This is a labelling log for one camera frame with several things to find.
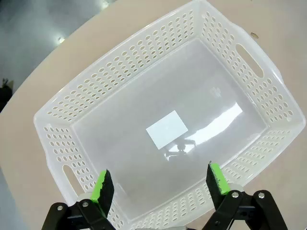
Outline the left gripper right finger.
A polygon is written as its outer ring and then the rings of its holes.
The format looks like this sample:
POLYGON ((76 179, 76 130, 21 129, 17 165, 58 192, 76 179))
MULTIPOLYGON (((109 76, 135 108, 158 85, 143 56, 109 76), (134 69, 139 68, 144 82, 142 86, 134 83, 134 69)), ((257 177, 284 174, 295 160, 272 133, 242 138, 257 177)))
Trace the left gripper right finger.
POLYGON ((251 230, 288 229, 272 194, 267 190, 248 195, 244 191, 231 189, 217 163, 210 162, 206 184, 215 212, 204 230, 229 230, 236 220, 245 221, 251 230))

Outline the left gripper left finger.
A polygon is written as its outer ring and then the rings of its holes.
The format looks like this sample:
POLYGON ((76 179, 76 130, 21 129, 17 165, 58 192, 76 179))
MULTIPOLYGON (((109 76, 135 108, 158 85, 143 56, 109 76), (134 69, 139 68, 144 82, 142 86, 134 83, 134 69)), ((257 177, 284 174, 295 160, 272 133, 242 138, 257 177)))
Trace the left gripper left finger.
POLYGON ((68 206, 65 203, 51 205, 43 230, 113 230, 107 220, 114 195, 114 185, 109 170, 101 171, 90 198, 68 206))

